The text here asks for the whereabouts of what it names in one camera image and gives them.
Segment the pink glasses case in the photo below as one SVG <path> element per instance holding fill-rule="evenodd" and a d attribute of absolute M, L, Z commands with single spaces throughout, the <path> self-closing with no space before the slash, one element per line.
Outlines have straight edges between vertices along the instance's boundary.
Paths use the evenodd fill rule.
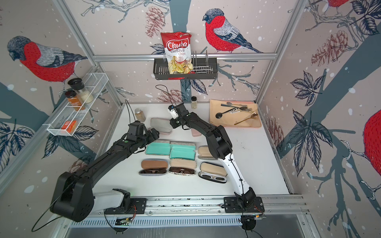
<path fill-rule="evenodd" d="M 196 129 L 191 129 L 191 134 L 193 137 L 202 136 L 202 134 L 199 131 L 197 131 Z"/>
<path fill-rule="evenodd" d="M 169 119 L 152 118 L 150 120 L 150 125 L 162 135 L 170 135 L 173 130 Z"/>

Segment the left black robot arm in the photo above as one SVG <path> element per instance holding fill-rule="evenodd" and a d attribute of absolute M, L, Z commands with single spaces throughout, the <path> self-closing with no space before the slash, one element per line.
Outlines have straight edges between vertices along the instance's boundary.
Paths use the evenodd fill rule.
<path fill-rule="evenodd" d="M 49 210 L 75 222 L 84 220 L 91 212 L 126 205 L 129 193 L 123 189 L 94 193 L 97 182 L 113 167 L 140 152 L 159 138 L 159 131 L 147 129 L 135 121 L 129 130 L 111 148 L 95 161 L 73 173 L 58 177 Z"/>

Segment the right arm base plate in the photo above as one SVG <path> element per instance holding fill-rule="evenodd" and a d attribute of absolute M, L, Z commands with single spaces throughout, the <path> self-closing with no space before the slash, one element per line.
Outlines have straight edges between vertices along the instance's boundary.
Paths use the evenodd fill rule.
<path fill-rule="evenodd" d="M 237 197 L 224 197 L 221 208 L 225 213 L 264 213 L 264 203 L 261 197 L 256 197 L 253 202 L 244 204 Z"/>

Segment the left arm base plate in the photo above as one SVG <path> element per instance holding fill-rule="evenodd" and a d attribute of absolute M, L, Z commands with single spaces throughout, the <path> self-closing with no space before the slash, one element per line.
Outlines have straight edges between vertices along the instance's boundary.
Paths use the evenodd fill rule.
<path fill-rule="evenodd" d="M 108 208 L 104 211 L 104 213 L 105 215 L 141 215 L 145 213 L 146 204 L 146 198 L 130 198 L 129 204 L 122 204 L 117 208 Z"/>

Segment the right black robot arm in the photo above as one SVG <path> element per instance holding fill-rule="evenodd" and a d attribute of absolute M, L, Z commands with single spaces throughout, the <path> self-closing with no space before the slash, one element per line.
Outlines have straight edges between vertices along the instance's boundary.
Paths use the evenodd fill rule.
<path fill-rule="evenodd" d="M 196 113 L 189 112 L 183 103 L 170 105 L 168 111 L 172 118 L 170 125 L 176 129 L 187 126 L 205 136 L 209 151 L 213 158 L 218 159 L 232 180 L 238 206 L 243 211 L 255 207 L 257 196 L 246 182 L 236 164 L 233 155 L 232 142 L 223 126 L 214 126 L 201 119 Z"/>

